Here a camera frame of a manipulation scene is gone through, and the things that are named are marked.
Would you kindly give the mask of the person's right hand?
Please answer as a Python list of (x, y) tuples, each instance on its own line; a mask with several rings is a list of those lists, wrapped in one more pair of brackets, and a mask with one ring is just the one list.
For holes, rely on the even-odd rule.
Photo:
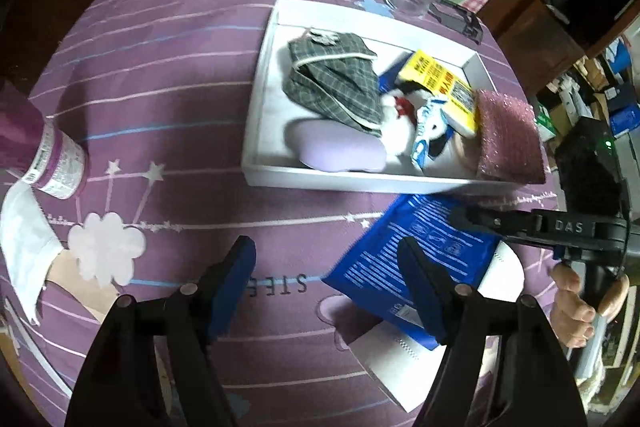
[(594, 309), (579, 297), (582, 280), (572, 268), (559, 263), (551, 271), (551, 277), (558, 290), (550, 312), (550, 323), (559, 342), (567, 348), (585, 347), (594, 335), (593, 321), (597, 314), (612, 322), (623, 308), (630, 287), (627, 275), (620, 274), (608, 288), (598, 309)]

